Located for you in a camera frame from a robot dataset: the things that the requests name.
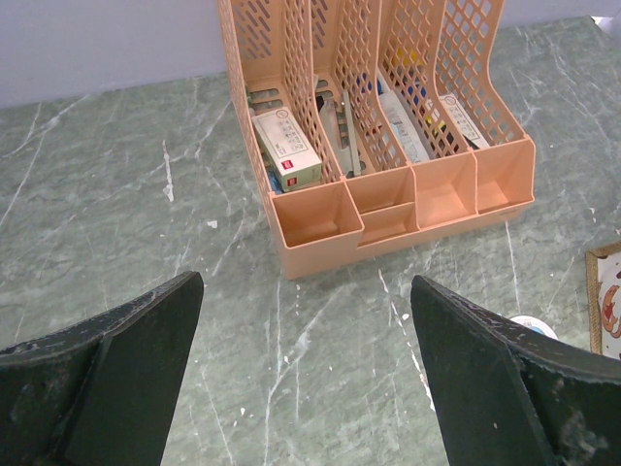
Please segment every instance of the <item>desk organizer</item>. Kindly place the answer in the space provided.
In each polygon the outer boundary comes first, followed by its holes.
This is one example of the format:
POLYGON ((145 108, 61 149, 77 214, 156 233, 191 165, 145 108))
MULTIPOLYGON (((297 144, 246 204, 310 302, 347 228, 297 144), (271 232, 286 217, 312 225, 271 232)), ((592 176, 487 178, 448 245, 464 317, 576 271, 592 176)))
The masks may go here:
POLYGON ((489 78, 502 8, 500 0, 218 0, 231 95, 287 278, 507 221, 534 202, 535 145, 489 78), (407 100, 432 160, 405 155, 379 105, 377 73, 407 100), (343 89, 366 165, 350 179, 315 103, 317 93, 342 99, 343 89), (320 185, 272 191, 246 91, 257 114, 291 109, 321 158, 320 185), (448 92, 490 148, 468 145, 441 104, 448 92))

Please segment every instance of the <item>white wall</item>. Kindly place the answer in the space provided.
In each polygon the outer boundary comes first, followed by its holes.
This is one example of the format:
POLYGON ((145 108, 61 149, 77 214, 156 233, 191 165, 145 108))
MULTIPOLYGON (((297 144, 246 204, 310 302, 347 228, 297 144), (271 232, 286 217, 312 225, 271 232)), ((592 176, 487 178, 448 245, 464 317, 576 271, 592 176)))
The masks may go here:
MULTIPOLYGON (((3 0, 0 107, 223 71, 215 1, 3 0)), ((507 0, 503 25, 620 9, 619 0, 507 0)))

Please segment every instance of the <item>white object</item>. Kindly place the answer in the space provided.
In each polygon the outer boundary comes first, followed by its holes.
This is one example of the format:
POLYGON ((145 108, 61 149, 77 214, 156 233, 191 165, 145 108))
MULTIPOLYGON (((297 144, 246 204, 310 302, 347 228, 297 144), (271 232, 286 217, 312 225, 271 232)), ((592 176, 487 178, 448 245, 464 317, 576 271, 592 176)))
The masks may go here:
POLYGON ((321 160, 287 107, 252 117, 284 191, 321 180, 321 160))
POLYGON ((379 96, 379 103, 409 160, 413 163, 429 160, 429 154, 395 91, 383 88, 383 85, 382 90, 383 94, 379 96))
POLYGON ((524 325, 525 327, 530 328, 531 330, 535 330, 536 332, 545 335, 546 337, 553 338, 554 340, 558 340, 559 338, 554 333, 554 330, 542 320, 539 320, 536 317, 532 316, 515 316, 511 318, 515 323, 519 323, 520 325, 524 325))
POLYGON ((598 259, 602 354, 621 359, 621 252, 598 259))
POLYGON ((459 103, 455 94, 451 92, 450 94, 442 95, 440 101, 446 111, 453 117, 453 120, 457 123, 457 128, 464 136, 477 145, 479 149, 489 148, 489 143, 476 127, 473 119, 466 113, 462 104, 459 103))

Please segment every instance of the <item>white box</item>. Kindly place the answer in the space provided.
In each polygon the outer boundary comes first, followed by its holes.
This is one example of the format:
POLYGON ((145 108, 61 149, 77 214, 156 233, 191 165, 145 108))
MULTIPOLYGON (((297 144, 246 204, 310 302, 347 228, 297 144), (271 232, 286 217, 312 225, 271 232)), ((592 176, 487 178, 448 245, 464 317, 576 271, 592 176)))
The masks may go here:
POLYGON ((450 94, 442 95, 440 101, 446 111, 453 117, 453 120, 457 123, 457 128, 464 136, 470 139, 479 149, 489 148, 489 143, 476 127, 473 119, 466 113, 462 104, 459 103, 455 94, 451 92, 450 94))
POLYGON ((321 159, 287 107, 252 117, 284 191, 321 181, 321 159))
POLYGON ((397 94, 393 90, 384 88, 383 85, 382 90, 383 94, 379 96, 379 103, 409 160, 412 163, 429 160, 429 154, 397 94))

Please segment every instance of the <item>green marble surface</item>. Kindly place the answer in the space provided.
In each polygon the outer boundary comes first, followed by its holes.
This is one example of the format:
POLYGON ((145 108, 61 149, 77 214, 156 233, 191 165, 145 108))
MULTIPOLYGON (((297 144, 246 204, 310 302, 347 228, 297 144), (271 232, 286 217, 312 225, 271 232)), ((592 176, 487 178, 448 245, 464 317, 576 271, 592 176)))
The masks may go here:
POLYGON ((197 270, 165 466, 446 464, 416 368, 414 274, 588 348, 584 252, 621 233, 621 49, 589 18, 507 29, 491 71, 538 146, 535 206, 296 282, 224 76, 1 111, 0 347, 197 270))

